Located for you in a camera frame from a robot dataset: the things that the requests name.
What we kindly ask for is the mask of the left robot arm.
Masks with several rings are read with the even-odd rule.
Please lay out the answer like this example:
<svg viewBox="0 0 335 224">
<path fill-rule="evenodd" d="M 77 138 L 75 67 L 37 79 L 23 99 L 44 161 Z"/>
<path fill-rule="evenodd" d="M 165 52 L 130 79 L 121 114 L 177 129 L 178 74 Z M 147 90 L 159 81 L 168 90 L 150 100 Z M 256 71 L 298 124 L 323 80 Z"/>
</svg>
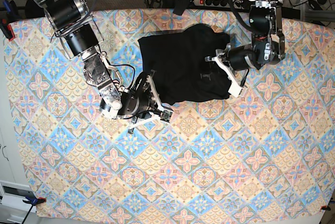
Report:
<svg viewBox="0 0 335 224">
<path fill-rule="evenodd" d="M 282 30 L 283 0 L 248 0 L 251 2 L 249 22 L 245 23 L 235 9 L 233 0 L 228 0 L 232 13 L 239 24 L 251 32 L 251 43 L 232 48 L 217 49 L 207 62 L 215 62 L 223 70 L 231 84 L 228 93 L 234 97 L 244 95 L 246 77 L 237 81 L 235 73 L 261 69 L 266 64 L 275 65 L 285 59 L 285 36 Z"/>
</svg>

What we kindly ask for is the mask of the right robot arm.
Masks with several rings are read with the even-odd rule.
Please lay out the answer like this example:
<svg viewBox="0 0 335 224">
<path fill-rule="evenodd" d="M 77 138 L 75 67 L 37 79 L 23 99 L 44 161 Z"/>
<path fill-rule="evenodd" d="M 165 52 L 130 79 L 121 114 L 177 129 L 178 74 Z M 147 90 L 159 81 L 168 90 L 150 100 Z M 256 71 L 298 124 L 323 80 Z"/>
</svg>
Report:
<svg viewBox="0 0 335 224">
<path fill-rule="evenodd" d="M 66 57 L 80 57 L 84 63 L 84 77 L 95 86 L 102 98 L 99 111 L 111 119 L 129 119 L 129 131 L 154 120 L 168 124 L 173 110 L 162 105 L 153 81 L 153 74 L 141 72 L 128 87 L 117 65 L 107 60 L 100 49 L 92 11 L 85 0 L 34 0 L 44 11 L 60 40 Z"/>
</svg>

